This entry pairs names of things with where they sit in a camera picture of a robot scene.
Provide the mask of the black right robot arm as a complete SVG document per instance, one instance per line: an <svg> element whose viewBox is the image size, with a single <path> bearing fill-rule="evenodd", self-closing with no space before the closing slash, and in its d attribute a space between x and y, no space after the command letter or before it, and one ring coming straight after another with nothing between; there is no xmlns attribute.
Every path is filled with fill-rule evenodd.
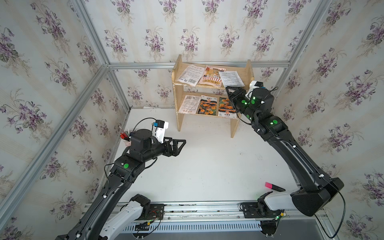
<svg viewBox="0 0 384 240"><path fill-rule="evenodd" d="M236 111L250 120L254 131L286 161L301 188L290 194L293 205L311 217L329 203L344 187L340 178L332 178L302 149L282 119L271 113L274 96L265 88L249 94L243 88L226 87Z"/></svg>

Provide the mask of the white barcode seed bag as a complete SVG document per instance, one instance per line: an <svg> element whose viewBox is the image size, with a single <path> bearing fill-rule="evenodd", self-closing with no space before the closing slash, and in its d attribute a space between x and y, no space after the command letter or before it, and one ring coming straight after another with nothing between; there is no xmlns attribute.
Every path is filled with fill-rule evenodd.
<svg viewBox="0 0 384 240"><path fill-rule="evenodd" d="M195 65L189 65L183 71L180 77L177 78L178 82L184 83L195 87L200 81L205 72L205 68Z"/></svg>

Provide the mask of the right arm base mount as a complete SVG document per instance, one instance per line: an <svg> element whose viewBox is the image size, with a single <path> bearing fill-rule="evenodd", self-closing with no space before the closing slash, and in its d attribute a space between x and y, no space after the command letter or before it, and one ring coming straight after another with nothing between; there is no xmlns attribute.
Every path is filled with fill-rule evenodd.
<svg viewBox="0 0 384 240"><path fill-rule="evenodd" d="M263 194L256 202L240 203L239 209L246 219L272 219L277 221L284 216L284 210L271 210L265 198L273 193L272 191Z"/></svg>

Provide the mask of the white text seed bag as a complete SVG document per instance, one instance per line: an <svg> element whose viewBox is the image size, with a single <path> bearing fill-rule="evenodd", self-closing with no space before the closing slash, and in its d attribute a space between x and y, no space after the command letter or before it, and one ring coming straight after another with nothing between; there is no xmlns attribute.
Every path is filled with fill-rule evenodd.
<svg viewBox="0 0 384 240"><path fill-rule="evenodd" d="M244 87L242 79L237 71L219 72L224 87Z"/></svg>

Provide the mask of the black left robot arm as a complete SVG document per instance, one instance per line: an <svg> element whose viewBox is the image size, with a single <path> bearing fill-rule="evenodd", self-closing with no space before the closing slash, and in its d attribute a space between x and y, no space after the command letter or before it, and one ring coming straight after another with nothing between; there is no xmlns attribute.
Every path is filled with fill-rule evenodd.
<svg viewBox="0 0 384 240"><path fill-rule="evenodd" d="M130 142L131 145L111 165L107 182L91 207L67 234L57 236L58 240L115 239L150 206L148 198L137 194L119 213L111 216L119 200L146 169L146 162L156 161L159 156L176 157L187 143L169 137L160 142L147 129L133 132Z"/></svg>

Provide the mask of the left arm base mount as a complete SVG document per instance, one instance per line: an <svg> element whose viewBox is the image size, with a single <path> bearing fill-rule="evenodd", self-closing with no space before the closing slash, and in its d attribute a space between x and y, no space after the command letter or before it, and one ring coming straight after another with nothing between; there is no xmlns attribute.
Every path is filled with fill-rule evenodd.
<svg viewBox="0 0 384 240"><path fill-rule="evenodd" d="M164 218L164 204L154 204L149 198L140 194L133 196L130 202L137 202L143 208L141 215L137 218L139 221L162 220Z"/></svg>

